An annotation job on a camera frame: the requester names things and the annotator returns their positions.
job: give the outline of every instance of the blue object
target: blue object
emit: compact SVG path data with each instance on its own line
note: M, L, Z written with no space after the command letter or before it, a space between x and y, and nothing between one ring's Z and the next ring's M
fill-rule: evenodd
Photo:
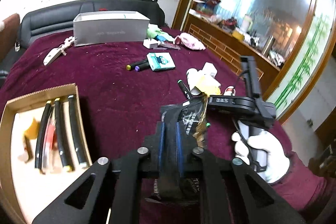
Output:
M155 39L159 41L167 41L167 39L165 39L162 35L157 35Z

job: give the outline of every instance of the gloved hand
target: gloved hand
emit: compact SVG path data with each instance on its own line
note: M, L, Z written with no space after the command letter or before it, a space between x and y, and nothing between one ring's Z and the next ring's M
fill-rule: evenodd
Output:
M235 152L236 157L241 158L246 164L250 164L247 158L249 150L241 141L238 132L233 133L231 139L236 142ZM290 161L285 156L281 143L268 131L263 131L258 136L251 136L248 138L247 143L256 149L265 150L268 154L267 169L264 173L263 179L267 183L274 183L282 178L288 171Z

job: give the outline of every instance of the sofa backrest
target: sofa backrest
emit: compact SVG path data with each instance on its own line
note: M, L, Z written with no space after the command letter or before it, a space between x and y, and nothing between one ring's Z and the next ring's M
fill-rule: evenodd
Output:
M156 0L77 0L27 13L21 22L18 39L28 48L37 38L73 27L79 13L106 10L137 11L150 19L151 24L164 26L165 14Z

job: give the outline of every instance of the silver bolt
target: silver bolt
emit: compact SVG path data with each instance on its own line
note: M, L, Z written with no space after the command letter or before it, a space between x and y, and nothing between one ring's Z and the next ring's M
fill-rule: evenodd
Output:
M105 164L107 164L108 162L109 162L109 159L106 158L106 157L101 157L101 158L98 159L98 163L99 163L100 165L105 165Z
M242 164L243 164L243 161L242 161L240 158L234 158L234 159L232 160L232 163L233 163L234 165L242 165Z
M140 148L138 148L138 153L139 154L141 154L141 155L143 155L143 154L146 154L146 153L148 153L148 148L147 147L140 147Z
M204 152L204 149L201 148L201 147L195 147L195 148L193 148L193 152L195 154L202 154Z

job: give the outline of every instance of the white storage box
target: white storage box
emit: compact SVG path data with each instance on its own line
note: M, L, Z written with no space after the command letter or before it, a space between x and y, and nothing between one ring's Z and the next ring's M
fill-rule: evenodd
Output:
M146 39L150 19L134 11L82 13L73 20L75 46Z

